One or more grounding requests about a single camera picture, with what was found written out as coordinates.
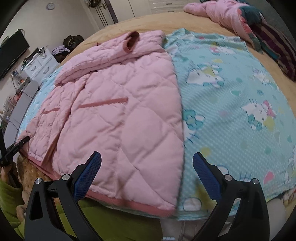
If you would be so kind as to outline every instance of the black bag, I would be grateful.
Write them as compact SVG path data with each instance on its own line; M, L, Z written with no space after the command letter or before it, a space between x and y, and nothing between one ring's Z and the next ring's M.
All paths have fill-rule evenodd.
M72 50L75 49L83 41L84 38L80 35L69 35L67 38L64 39L63 45L65 45L65 48L69 49L72 52Z

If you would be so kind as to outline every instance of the dresser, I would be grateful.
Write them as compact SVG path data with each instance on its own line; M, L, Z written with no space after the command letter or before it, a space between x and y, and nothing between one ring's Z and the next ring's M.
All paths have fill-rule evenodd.
M41 86L43 78L48 77L58 64L51 52L45 49L44 54L37 53L34 55L33 59L23 69L21 76L30 77L31 80L36 81Z
M193 0L130 0L130 4L135 17L143 15L181 12L187 3L199 2Z

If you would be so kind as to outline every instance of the green sleeve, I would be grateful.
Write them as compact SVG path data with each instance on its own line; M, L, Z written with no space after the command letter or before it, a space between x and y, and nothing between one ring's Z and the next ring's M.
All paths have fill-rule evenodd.
M13 228L20 225L16 207L23 204L22 188L14 188L0 178L0 208Z

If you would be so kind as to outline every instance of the door handle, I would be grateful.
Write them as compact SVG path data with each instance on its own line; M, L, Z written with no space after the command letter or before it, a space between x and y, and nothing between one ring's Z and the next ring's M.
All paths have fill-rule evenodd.
M46 74L49 71L49 67L47 67L47 70L45 70L43 73Z

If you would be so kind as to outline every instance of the human hand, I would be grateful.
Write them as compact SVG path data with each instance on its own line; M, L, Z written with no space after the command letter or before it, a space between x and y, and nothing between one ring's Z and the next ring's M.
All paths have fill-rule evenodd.
M3 167L1 170L1 180L5 183L7 183L8 185L11 185L10 180L9 180L9 176L8 173L10 172L10 170L13 169L13 174L18 177L18 172L17 172L17 165L15 163L10 164L6 167Z

